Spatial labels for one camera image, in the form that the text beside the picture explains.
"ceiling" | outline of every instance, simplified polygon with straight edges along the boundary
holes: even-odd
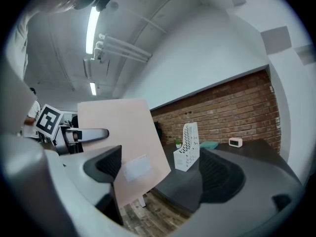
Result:
[[[153,55],[165,33],[135,16],[137,13],[153,21],[167,32],[186,14],[201,5],[201,0],[111,0],[119,4],[116,11],[106,8],[100,13],[95,31],[133,44]],[[91,64],[87,79],[83,58],[86,30],[91,7],[58,14],[38,14],[29,23],[27,53],[29,63],[25,82],[39,94],[42,103],[55,95],[58,101],[92,101],[120,98],[126,86],[146,64],[108,54],[107,61]],[[92,96],[89,82],[97,85]]]

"pink board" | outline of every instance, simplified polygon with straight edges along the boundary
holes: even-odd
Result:
[[[119,99],[78,104],[79,128],[106,128],[107,139],[83,144],[83,151],[122,145],[122,164],[147,155],[152,169],[128,182],[122,169],[114,181],[119,207],[132,203],[161,182],[171,171],[157,131],[142,99]]]

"green cloth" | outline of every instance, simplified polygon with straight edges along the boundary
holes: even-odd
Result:
[[[209,149],[215,149],[217,146],[218,146],[217,141],[204,141],[199,145],[200,148],[209,148]]]

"ceiling light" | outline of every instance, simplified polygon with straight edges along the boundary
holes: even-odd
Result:
[[[96,96],[97,95],[97,91],[95,89],[95,83],[94,82],[90,83],[90,88],[91,88],[92,95]]]
[[[88,22],[88,28],[87,28],[87,39],[85,43],[85,52],[88,54],[93,53],[93,41],[94,41],[94,33],[95,28],[98,23],[100,12],[96,10],[95,7],[92,7],[90,16],[89,16],[89,22]]]

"desk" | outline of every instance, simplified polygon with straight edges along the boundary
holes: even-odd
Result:
[[[189,212],[195,212],[198,209],[198,202],[202,193],[202,178],[198,169],[199,160],[187,172],[177,170],[174,168],[173,158],[173,152],[176,150],[175,144],[169,144],[163,149],[171,172],[155,186],[154,190],[175,205]],[[292,169],[265,140],[247,141],[243,143],[241,148],[234,148],[228,144],[220,144],[216,150],[273,164],[298,180]]]

